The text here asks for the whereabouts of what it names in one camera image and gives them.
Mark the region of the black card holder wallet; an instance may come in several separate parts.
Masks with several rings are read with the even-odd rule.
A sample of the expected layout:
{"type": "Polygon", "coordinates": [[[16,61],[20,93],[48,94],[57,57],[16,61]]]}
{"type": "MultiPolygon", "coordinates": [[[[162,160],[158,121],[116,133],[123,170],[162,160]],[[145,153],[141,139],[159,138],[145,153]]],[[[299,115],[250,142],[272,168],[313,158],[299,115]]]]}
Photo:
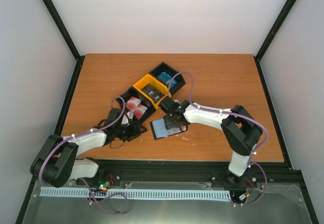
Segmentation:
{"type": "Polygon", "coordinates": [[[184,133],[188,130],[188,126],[181,126],[171,129],[166,129],[163,119],[154,120],[150,122],[150,127],[152,131],[153,138],[155,140],[160,140],[173,135],[178,135],[184,133]]]}

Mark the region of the red white credit cards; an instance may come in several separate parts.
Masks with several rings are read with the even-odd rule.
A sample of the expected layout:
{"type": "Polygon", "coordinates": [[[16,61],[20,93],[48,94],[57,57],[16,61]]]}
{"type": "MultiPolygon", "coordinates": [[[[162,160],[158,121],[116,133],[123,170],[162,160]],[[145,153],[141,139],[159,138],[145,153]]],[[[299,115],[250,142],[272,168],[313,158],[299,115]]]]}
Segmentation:
{"type": "Polygon", "coordinates": [[[134,117],[137,119],[140,119],[144,113],[147,111],[147,107],[141,104],[141,101],[138,98],[131,97],[126,102],[126,108],[128,110],[127,116],[130,119],[133,119],[134,117]]]}

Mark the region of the black bin with blue cards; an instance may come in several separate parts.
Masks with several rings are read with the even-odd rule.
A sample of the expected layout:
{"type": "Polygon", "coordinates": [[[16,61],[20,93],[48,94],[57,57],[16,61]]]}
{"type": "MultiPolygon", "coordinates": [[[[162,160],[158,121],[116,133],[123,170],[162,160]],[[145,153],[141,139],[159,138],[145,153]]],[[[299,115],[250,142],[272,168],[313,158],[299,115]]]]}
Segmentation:
{"type": "Polygon", "coordinates": [[[166,87],[170,85],[170,94],[174,95],[178,92],[185,84],[185,79],[181,74],[178,74],[172,81],[174,75],[178,73],[177,70],[166,64],[165,62],[161,62],[158,66],[156,66],[153,70],[149,72],[151,76],[156,78],[166,87]]]}

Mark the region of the yellow bin with black cards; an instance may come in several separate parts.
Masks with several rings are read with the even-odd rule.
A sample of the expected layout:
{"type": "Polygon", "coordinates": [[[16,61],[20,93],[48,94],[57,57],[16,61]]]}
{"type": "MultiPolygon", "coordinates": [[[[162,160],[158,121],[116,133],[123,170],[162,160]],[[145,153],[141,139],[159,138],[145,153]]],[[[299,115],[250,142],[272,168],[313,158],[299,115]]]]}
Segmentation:
{"type": "Polygon", "coordinates": [[[159,103],[168,93],[168,87],[150,74],[146,74],[133,87],[147,98],[155,109],[159,108],[159,103]]]}

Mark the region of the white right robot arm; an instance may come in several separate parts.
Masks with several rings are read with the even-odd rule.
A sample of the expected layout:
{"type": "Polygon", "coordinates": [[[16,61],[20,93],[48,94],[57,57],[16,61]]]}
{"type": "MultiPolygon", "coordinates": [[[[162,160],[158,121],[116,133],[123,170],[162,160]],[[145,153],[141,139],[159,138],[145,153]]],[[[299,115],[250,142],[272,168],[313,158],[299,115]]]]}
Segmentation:
{"type": "Polygon", "coordinates": [[[201,124],[223,131],[232,157],[228,170],[241,177],[251,165],[251,157],[256,154],[258,142],[263,133],[268,134],[263,125],[254,120],[247,110],[237,105],[233,109],[218,109],[192,103],[188,100],[181,104],[167,98],[159,104],[166,113],[166,129],[184,127],[190,124],[201,124]]]}

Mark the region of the black bin with red cards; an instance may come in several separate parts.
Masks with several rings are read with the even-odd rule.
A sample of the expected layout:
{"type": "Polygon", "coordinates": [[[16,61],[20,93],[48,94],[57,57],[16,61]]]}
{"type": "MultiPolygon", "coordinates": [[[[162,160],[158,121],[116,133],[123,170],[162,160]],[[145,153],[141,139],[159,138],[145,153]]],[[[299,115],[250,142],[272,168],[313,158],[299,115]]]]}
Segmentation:
{"type": "Polygon", "coordinates": [[[134,87],[130,87],[121,97],[126,104],[125,112],[132,120],[143,123],[156,111],[148,97],[134,87]]]}

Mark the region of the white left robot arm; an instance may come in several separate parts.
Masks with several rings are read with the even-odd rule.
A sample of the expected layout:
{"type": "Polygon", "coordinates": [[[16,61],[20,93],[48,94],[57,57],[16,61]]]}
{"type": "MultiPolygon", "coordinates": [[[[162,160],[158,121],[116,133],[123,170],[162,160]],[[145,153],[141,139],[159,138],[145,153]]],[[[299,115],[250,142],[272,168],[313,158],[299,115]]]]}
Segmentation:
{"type": "Polygon", "coordinates": [[[76,157],[91,149],[110,145],[116,139],[130,142],[145,132],[147,128],[138,120],[131,119],[130,114],[121,109],[113,108],[106,119],[79,136],[50,135],[31,164],[30,173],[56,188],[78,178],[88,178],[99,185],[105,180],[105,171],[100,169],[100,163],[91,158],[76,157]]]}

